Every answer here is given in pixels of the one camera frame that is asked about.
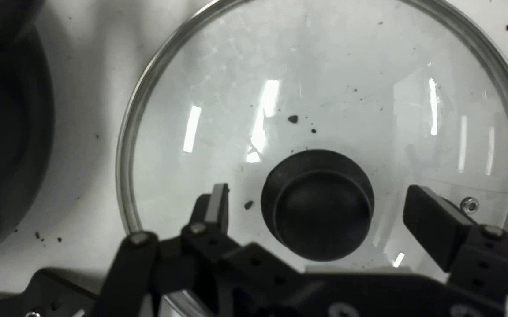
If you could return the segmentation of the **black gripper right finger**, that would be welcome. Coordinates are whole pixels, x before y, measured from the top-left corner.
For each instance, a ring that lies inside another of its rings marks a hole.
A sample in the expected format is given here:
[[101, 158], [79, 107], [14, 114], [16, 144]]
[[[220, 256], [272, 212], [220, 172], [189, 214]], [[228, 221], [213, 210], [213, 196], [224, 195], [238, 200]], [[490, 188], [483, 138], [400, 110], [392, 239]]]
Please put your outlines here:
[[450, 272], [474, 221], [429, 188], [409, 186], [404, 202], [404, 226], [443, 270]]

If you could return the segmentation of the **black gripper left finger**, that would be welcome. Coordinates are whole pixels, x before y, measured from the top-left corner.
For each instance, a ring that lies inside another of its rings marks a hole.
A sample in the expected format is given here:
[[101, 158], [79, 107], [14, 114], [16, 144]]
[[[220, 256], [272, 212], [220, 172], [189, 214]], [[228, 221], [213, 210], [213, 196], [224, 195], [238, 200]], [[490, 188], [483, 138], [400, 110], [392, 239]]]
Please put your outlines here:
[[229, 226], [228, 195], [229, 188], [226, 184], [215, 184], [205, 214], [205, 223], [217, 226], [222, 233]]

